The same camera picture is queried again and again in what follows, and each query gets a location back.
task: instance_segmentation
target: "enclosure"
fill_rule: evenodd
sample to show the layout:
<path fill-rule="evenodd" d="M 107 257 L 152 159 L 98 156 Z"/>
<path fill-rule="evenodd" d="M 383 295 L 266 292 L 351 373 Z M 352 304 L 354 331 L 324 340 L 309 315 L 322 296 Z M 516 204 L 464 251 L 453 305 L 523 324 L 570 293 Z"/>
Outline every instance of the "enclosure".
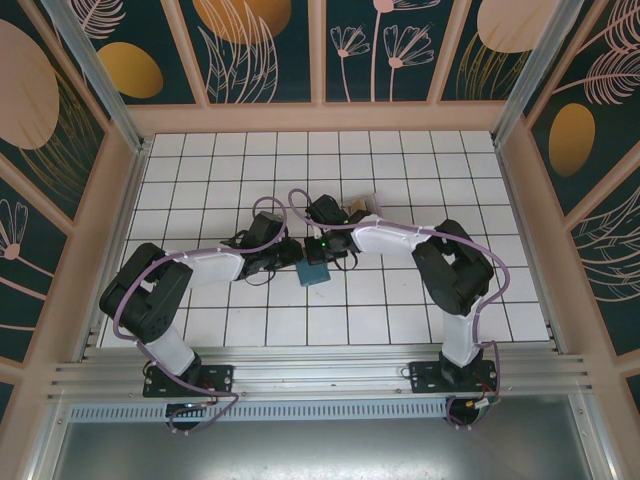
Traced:
<path fill-rule="evenodd" d="M 637 0 L 4 2 L 3 474 L 635 478 L 639 32 Z M 219 246 L 263 196 L 303 243 L 295 188 L 456 220 L 504 261 L 479 323 L 504 405 L 482 425 L 412 393 L 442 310 L 412 259 L 362 253 L 316 285 L 289 266 L 188 290 L 173 326 L 240 401 L 171 438 L 192 399 L 142 395 L 146 359 L 98 299 L 141 245 Z"/>

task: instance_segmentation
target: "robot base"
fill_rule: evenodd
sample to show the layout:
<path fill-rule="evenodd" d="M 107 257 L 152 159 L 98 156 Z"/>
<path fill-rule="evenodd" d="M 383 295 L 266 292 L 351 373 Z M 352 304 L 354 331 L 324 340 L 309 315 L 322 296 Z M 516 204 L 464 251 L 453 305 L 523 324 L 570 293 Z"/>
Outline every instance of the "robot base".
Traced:
<path fill-rule="evenodd" d="M 480 360 L 475 364 L 473 372 L 452 385 L 442 375 L 442 364 L 435 362 L 411 362 L 409 379 L 413 393 L 482 393 L 482 381 L 489 387 L 496 388 L 496 365 L 492 360 Z"/>
<path fill-rule="evenodd" d="M 233 366 L 202 365 L 198 380 L 194 382 L 194 385 L 217 392 L 231 392 Z M 193 398 L 204 397 L 205 395 L 181 387 L 162 373 L 158 367 L 149 367 L 146 370 L 142 396 L 145 398 Z"/>

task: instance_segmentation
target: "metal vent grille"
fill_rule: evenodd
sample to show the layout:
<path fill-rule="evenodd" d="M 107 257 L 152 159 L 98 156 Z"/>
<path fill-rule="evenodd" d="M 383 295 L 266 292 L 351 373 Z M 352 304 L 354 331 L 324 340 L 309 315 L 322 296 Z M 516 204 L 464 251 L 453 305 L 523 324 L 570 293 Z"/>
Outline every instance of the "metal vent grille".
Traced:
<path fill-rule="evenodd" d="M 446 400 L 441 398 L 243 402 L 232 408 L 220 421 L 286 420 L 371 420 L 381 418 L 437 418 L 445 416 Z M 85 404 L 75 405 L 70 423 L 148 423 L 165 422 L 167 404 Z M 209 419 L 222 407 L 180 415 L 176 421 Z"/>

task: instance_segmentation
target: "white tiled floor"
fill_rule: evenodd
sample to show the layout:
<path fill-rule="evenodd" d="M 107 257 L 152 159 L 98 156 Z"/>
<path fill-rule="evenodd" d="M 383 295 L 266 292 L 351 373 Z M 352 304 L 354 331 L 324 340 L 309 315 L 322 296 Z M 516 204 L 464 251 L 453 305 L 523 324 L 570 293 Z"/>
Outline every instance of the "white tiled floor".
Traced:
<path fill-rule="evenodd" d="M 275 193 L 286 204 L 295 187 L 338 201 L 375 191 L 383 216 L 402 223 L 459 221 L 511 271 L 503 301 L 483 313 L 481 339 L 548 339 L 487 132 L 158 135 L 125 258 L 145 241 L 168 251 L 217 245 L 249 227 L 257 198 Z M 303 198 L 296 202 L 304 206 Z M 291 235 L 306 236 L 306 225 L 289 218 Z M 329 282 L 309 288 L 300 287 L 293 268 L 262 286 L 200 287 L 185 295 L 174 324 L 194 347 L 442 342 L 442 313 L 410 258 L 362 254 L 354 271 L 331 265 L 330 272 Z M 490 291 L 501 281 L 498 274 Z M 128 345 L 111 328 L 102 337 L 102 347 Z"/>

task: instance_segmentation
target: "flower illustration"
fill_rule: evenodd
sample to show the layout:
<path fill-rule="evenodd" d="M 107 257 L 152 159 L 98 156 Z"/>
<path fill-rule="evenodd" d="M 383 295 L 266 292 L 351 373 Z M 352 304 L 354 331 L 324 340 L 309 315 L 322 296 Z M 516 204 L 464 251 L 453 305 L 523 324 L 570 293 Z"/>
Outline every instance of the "flower illustration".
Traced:
<path fill-rule="evenodd" d="M 15 208 L 11 210 L 11 205 L 9 205 L 8 200 L 4 198 L 0 200 L 0 260 L 18 260 L 44 275 L 53 277 L 52 273 L 47 272 L 43 268 L 34 265 L 20 256 L 20 246 L 27 228 L 28 218 L 29 209 L 20 202 L 16 202 Z M 0 283 L 39 300 L 45 300 L 47 298 L 46 295 L 3 277 L 0 277 Z M 0 325 L 0 327 L 11 328 L 14 330 L 20 329 L 18 327 L 10 327 L 7 325 Z"/>
<path fill-rule="evenodd" d="M 389 101 L 393 102 L 393 78 L 396 69 L 433 61 L 434 51 L 428 50 L 431 45 L 428 31 L 428 26 L 424 28 L 407 27 L 398 37 L 397 25 L 384 29 L 384 47 L 391 67 Z"/>
<path fill-rule="evenodd" d="M 380 18 L 383 13 L 400 10 L 422 10 L 435 7 L 440 0 L 373 0 L 373 7 L 377 10 L 376 24 L 373 30 L 373 55 L 371 56 L 371 101 L 376 101 L 376 53 L 378 51 L 378 32 Z"/>
<path fill-rule="evenodd" d="M 340 27 L 333 27 L 331 29 L 331 40 L 333 41 L 333 46 L 336 47 L 336 51 L 340 57 L 340 65 L 342 66 L 342 83 L 344 85 L 344 93 L 347 96 L 347 102 L 351 101 L 351 96 L 349 95 L 349 87 L 347 86 L 344 59 L 367 53 L 370 48 L 369 44 L 365 43 L 365 39 L 362 27 L 347 27 L 344 29 L 344 32 Z"/>
<path fill-rule="evenodd" d="M 16 202 L 14 212 L 6 199 L 0 200 L 0 258 L 15 260 L 20 256 L 20 243 L 27 228 L 29 210 Z"/>

